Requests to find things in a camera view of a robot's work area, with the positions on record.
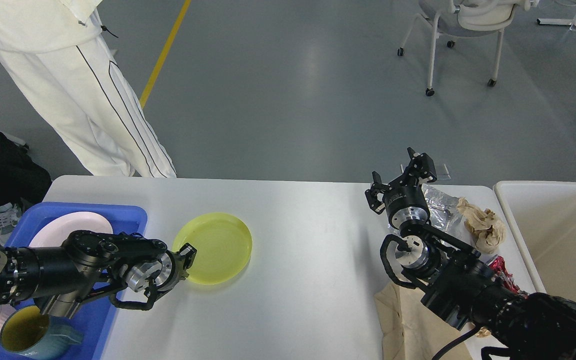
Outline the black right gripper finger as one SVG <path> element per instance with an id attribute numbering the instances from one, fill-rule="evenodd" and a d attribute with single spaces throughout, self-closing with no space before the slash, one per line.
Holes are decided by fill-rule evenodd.
<path id="1" fill-rule="evenodd" d="M 372 182 L 369 189 L 365 191 L 366 202 L 370 210 L 380 215 L 386 209 L 384 201 L 379 199 L 379 195 L 385 195 L 392 190 L 390 184 L 382 182 L 381 175 L 377 171 L 371 172 Z"/>
<path id="2" fill-rule="evenodd" d="M 416 152 L 408 147 L 409 164 L 404 168 L 400 184 L 402 186 L 421 186 L 425 183 L 434 183 L 438 180 L 434 160 L 425 152 Z"/>

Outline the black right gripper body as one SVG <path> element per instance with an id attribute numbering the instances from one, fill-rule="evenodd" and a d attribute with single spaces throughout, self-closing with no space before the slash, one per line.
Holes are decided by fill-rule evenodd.
<path id="1" fill-rule="evenodd" d="M 387 219 L 395 230 L 402 230 L 405 224 L 417 222 L 430 224 L 430 210 L 423 193 L 423 186 L 388 184 L 382 196 Z"/>

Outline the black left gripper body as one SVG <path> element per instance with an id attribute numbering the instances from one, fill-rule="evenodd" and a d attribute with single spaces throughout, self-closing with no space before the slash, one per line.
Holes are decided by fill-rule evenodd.
<path id="1" fill-rule="evenodd" d="M 126 286 L 133 292 L 166 293 L 185 279 L 185 255 L 169 250 L 151 262 L 126 270 Z"/>

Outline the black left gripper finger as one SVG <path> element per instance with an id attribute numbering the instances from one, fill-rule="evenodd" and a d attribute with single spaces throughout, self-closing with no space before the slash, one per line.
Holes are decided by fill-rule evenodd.
<path id="1" fill-rule="evenodd" d="M 192 268 L 198 250 L 190 243 L 185 243 L 174 253 L 174 260 L 181 271 L 187 271 Z"/>

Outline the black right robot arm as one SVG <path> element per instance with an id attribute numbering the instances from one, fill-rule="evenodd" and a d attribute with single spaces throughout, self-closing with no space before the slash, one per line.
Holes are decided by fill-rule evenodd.
<path id="1" fill-rule="evenodd" d="M 576 302 L 544 292 L 513 292 L 480 260 L 480 251 L 434 227 L 422 192 L 422 184 L 437 180 L 434 161 L 411 147 L 407 153 L 409 164 L 391 182 L 372 172 L 365 197 L 398 231 L 386 235 L 379 249 L 391 282 L 423 291 L 421 303 L 456 330 L 474 325 L 433 358 L 487 329 L 502 347 L 482 347 L 483 360 L 576 360 Z"/>

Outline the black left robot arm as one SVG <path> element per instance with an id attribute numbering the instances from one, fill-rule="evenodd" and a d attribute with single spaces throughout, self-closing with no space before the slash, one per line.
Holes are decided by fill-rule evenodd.
<path id="1" fill-rule="evenodd" d="M 42 315 L 71 319 L 107 297 L 118 309 L 148 311 L 189 276 L 198 251 L 171 251 L 137 233 L 71 232 L 54 247 L 0 246 L 0 305 L 34 300 Z"/>

